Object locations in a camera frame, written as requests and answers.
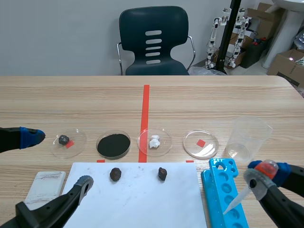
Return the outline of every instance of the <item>petri dish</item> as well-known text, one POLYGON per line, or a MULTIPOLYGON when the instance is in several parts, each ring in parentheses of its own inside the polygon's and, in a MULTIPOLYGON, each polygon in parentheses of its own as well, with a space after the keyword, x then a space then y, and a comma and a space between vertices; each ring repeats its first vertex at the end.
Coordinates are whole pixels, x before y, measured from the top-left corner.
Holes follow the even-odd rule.
POLYGON ((130 150, 130 136, 120 130, 108 131, 101 135, 96 142, 98 153, 106 159, 117 160, 124 157, 130 150))
POLYGON ((204 130, 192 130, 184 136, 183 147, 194 158, 209 159, 216 155, 219 144, 211 133, 204 130))
POLYGON ((137 138, 137 144, 141 152, 151 157, 163 156, 172 147, 172 137, 165 129, 146 129, 137 138), (150 148, 150 140, 153 135, 158 135, 160 145, 157 148, 150 148))
POLYGON ((83 131, 77 128, 68 129, 56 135, 52 143, 51 151, 58 158, 72 158, 84 150, 86 142, 86 134, 83 131), (66 145, 59 143, 59 138, 62 135, 69 138, 66 145))

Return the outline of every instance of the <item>blue test tube rack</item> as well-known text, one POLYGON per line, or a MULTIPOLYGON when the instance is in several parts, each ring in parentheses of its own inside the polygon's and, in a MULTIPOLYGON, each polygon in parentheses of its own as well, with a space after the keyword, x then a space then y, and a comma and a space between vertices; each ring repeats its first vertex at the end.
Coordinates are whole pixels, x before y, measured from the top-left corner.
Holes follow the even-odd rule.
POLYGON ((249 228, 241 204, 223 215, 229 203, 238 195, 233 180, 238 175, 235 161, 215 158, 209 160, 209 166, 209 170, 201 173, 201 178, 212 228, 249 228))

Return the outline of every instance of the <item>clear beaker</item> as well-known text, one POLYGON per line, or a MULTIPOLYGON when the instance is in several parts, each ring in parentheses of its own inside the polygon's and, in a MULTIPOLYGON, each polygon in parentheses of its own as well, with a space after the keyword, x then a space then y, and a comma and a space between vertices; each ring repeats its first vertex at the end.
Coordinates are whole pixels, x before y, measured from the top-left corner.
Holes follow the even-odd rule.
POLYGON ((225 150, 236 161, 249 162, 269 138, 272 130, 255 116, 241 116, 235 121, 225 150))

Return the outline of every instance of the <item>pipette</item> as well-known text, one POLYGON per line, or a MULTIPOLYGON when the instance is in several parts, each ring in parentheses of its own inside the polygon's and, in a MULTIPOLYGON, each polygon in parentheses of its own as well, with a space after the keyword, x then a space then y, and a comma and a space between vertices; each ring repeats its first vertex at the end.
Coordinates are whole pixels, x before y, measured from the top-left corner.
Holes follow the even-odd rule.
MULTIPOLYGON (((273 179, 279 169, 278 165, 273 160, 265 160, 259 163, 256 167, 256 170, 268 176, 270 179, 273 179)), ((223 215, 226 215, 230 210, 235 208, 247 195, 251 193, 251 189, 247 185, 228 205, 227 209, 224 211, 223 215)))

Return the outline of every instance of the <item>brown rock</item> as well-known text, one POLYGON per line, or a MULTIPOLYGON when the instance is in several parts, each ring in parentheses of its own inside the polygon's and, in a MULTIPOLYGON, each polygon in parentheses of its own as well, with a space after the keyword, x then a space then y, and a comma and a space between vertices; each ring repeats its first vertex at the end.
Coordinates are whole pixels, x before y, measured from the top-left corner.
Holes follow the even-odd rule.
POLYGON ((162 180, 165 181, 166 177, 167 177, 167 171, 165 169, 163 169, 162 167, 160 167, 158 169, 158 177, 162 180))
POLYGON ((119 168, 113 168, 112 171, 110 172, 110 177, 115 182, 117 182, 121 176, 122 176, 122 172, 120 171, 119 168))

